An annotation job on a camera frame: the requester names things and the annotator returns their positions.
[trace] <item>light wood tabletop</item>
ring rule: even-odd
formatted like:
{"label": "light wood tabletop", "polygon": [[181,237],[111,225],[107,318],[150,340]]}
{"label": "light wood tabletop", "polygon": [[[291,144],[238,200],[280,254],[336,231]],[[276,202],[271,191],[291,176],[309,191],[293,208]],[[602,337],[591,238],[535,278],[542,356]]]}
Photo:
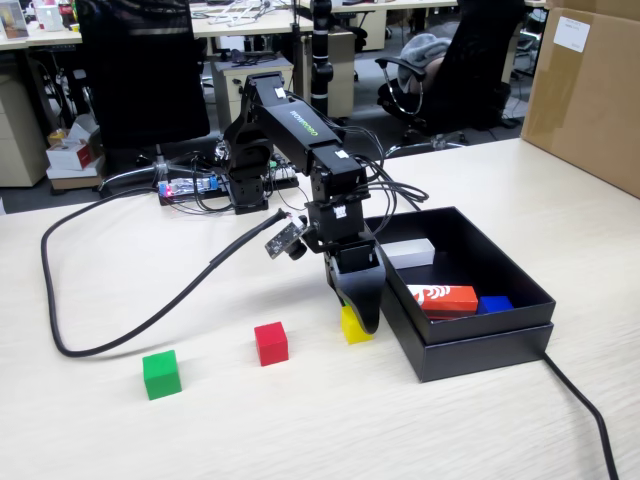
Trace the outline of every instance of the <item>light wood tabletop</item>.
{"label": "light wood tabletop", "polygon": [[[556,299],[548,353],[606,418],[621,478],[638,478],[640,200],[521,140],[387,171],[431,194],[423,208],[458,207]],[[282,196],[303,205],[298,190]],[[291,211],[278,194],[270,206],[189,216],[144,195],[61,227],[49,255],[68,346],[149,318],[232,240]],[[385,207],[374,192],[365,213]],[[542,362],[420,384],[384,318],[348,346],[322,258],[265,252],[282,224],[130,343],[63,357],[40,239],[79,208],[0,217],[0,478],[606,478],[593,418]],[[253,328],[278,321],[290,359],[260,367]],[[169,349],[184,390],[150,402],[142,357]]]}
{"label": "light wood tabletop", "polygon": [[[221,37],[232,35],[268,35],[291,32],[293,12],[288,9],[273,10],[260,17],[256,22],[240,20],[237,26],[229,27],[224,23],[211,25],[205,19],[193,20],[193,33],[196,37]],[[313,22],[300,18],[300,31],[311,32]]]}

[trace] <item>white cabinet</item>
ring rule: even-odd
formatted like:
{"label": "white cabinet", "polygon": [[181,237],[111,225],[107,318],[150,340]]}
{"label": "white cabinet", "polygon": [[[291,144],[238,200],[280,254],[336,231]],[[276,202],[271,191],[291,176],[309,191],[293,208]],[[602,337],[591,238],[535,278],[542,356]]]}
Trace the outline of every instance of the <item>white cabinet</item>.
{"label": "white cabinet", "polygon": [[47,147],[13,66],[0,67],[0,187],[31,187],[47,170]]}
{"label": "white cabinet", "polygon": [[293,65],[282,57],[246,67],[234,67],[233,62],[215,62],[211,70],[221,132],[224,132],[240,114],[242,92],[249,75],[282,72],[285,90],[289,90],[289,85],[293,88]]}

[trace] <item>black box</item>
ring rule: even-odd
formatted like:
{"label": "black box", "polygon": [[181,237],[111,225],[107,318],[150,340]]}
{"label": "black box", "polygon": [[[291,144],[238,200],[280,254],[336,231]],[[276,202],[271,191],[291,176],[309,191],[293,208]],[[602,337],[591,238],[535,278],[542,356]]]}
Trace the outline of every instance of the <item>black box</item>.
{"label": "black box", "polygon": [[[372,232],[382,217],[365,220]],[[382,251],[382,311],[421,381],[541,359],[555,301],[456,208],[397,214],[379,243],[428,238],[433,265],[396,270]],[[430,320],[407,284],[471,285],[478,298],[506,295],[514,309]]]}

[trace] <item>cardboard box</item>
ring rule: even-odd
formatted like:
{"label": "cardboard box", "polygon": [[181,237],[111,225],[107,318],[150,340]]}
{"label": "cardboard box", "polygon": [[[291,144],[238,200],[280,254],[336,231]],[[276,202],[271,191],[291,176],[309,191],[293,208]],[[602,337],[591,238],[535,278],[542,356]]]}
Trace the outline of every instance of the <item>cardboard box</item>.
{"label": "cardboard box", "polygon": [[522,138],[640,197],[639,75],[640,22],[553,9]]}
{"label": "cardboard box", "polygon": [[640,1],[638,0],[550,0],[548,3],[551,8],[570,8],[581,12],[640,21]]}
{"label": "cardboard box", "polygon": [[51,167],[58,170],[82,170],[91,162],[89,145],[59,143],[47,150]]}
{"label": "cardboard box", "polygon": [[73,190],[75,188],[97,187],[102,183],[102,176],[81,178],[57,178],[51,180],[54,190]]}
{"label": "cardboard box", "polygon": [[94,160],[88,164],[82,170],[61,170],[53,167],[47,168],[47,177],[50,180],[56,180],[60,178],[86,178],[97,177],[102,174],[102,167],[104,166],[104,156],[98,160]]}

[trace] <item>green cube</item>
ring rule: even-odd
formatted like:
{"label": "green cube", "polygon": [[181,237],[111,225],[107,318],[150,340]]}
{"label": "green cube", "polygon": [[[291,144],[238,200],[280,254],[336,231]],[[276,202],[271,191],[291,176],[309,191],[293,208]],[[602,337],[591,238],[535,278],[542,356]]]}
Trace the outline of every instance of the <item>green cube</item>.
{"label": "green cube", "polygon": [[142,369],[149,400],[182,391],[175,350],[144,357]]}

